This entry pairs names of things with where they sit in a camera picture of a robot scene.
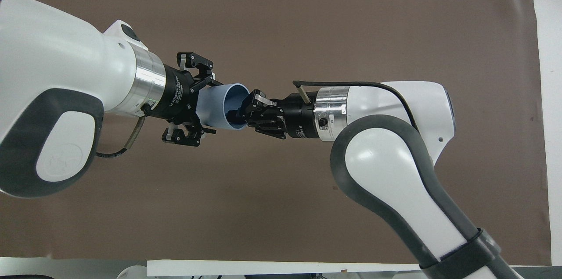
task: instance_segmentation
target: metal rod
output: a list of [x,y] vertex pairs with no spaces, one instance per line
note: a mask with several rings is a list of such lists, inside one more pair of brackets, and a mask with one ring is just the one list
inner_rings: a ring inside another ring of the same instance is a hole
[[139,135],[142,125],[144,124],[144,120],[146,119],[146,115],[143,115],[142,117],[138,118],[137,120],[137,124],[135,125],[135,129],[133,129],[133,132],[131,133],[131,136],[129,136],[129,139],[127,140],[127,143],[125,144],[125,149],[130,149],[133,145],[133,143],[135,142],[135,140],[137,139],[137,136]]
[[305,90],[302,87],[298,86],[297,91],[299,91],[299,95],[301,95],[305,104],[307,104],[307,105],[310,104],[309,95],[306,94]]

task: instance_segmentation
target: white robotic arm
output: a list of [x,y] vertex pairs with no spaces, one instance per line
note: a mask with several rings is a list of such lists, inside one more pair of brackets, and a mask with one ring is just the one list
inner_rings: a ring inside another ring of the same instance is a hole
[[[139,125],[146,116],[165,119],[163,141],[194,147],[215,133],[203,125],[247,125],[279,139],[335,141],[331,169],[341,190],[391,225],[429,278],[518,278],[434,174],[455,132],[437,83],[295,81],[298,93],[270,100],[217,82],[213,62],[194,53],[178,54],[180,70],[163,64],[122,21],[100,33],[33,0],[0,0],[0,45],[7,194],[40,197],[76,181],[96,155],[105,112],[139,117]],[[323,88],[305,93],[307,85]]]

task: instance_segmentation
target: black wire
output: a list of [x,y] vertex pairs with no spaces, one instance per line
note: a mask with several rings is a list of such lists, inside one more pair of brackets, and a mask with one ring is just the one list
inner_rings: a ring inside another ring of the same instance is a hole
[[410,106],[408,105],[408,103],[406,103],[406,99],[404,99],[404,97],[402,97],[402,95],[396,89],[390,87],[389,85],[385,85],[385,84],[381,84],[381,83],[375,83],[375,82],[305,82],[305,81],[293,81],[293,85],[295,85],[296,87],[301,87],[301,85],[302,86],[323,86],[323,87],[367,86],[367,87],[377,87],[377,88],[380,88],[380,89],[387,90],[390,93],[392,93],[393,95],[395,95],[398,98],[398,100],[400,101],[400,103],[402,103],[402,106],[404,106],[404,110],[406,111],[406,114],[408,115],[408,118],[410,119],[410,123],[411,123],[412,127],[414,127],[414,129],[416,129],[416,131],[419,132],[418,125],[416,124],[416,121],[414,120],[414,115],[412,113],[412,110],[410,110]]
[[124,147],[122,149],[120,149],[119,151],[116,151],[115,153],[110,153],[110,154],[105,154],[105,153],[100,153],[100,152],[96,152],[96,156],[97,157],[103,157],[103,158],[112,158],[112,157],[118,157],[119,155],[125,153],[127,151],[127,149],[125,149]]

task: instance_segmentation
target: black cable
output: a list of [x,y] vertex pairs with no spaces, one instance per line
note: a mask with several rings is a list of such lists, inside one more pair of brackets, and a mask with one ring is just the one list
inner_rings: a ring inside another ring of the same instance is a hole
[[116,151],[115,153],[105,154],[105,153],[96,152],[96,156],[97,157],[103,157],[103,158],[112,158],[112,157],[118,157],[119,155],[125,153],[126,151],[127,151],[127,149],[125,149],[123,147],[122,149],[120,149],[119,151]]
[[367,86],[367,87],[377,87],[380,89],[384,89],[386,91],[389,91],[390,93],[392,93],[398,98],[400,103],[402,103],[402,106],[404,107],[404,110],[406,111],[408,118],[410,119],[410,124],[414,129],[416,129],[416,131],[419,132],[418,125],[414,120],[414,115],[412,113],[412,110],[410,110],[410,106],[408,105],[408,103],[406,103],[406,99],[402,97],[399,91],[388,85],[375,83],[375,82],[306,82],[306,81],[293,81],[293,85],[295,85],[297,88],[301,86],[321,86],[321,87]]
[[144,119],[146,118],[146,115],[143,115],[142,117],[139,117],[137,120],[137,124],[135,125],[131,135],[129,136],[129,139],[127,140],[127,143],[125,144],[125,146],[120,149],[119,151],[116,151],[115,153],[100,153],[100,152],[96,152],[96,156],[97,157],[103,157],[103,158],[112,158],[112,157],[118,157],[119,155],[125,153],[128,149],[130,149],[134,143],[134,141],[137,139],[137,136],[139,135],[139,132],[142,129],[142,125],[144,124]]

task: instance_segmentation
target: light blue tube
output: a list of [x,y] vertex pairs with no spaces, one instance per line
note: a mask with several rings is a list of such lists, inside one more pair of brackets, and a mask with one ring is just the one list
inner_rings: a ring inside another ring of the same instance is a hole
[[227,113],[237,110],[247,95],[249,91],[242,84],[206,87],[199,91],[197,115],[201,123],[209,127],[227,130],[244,129],[246,123],[229,123]]

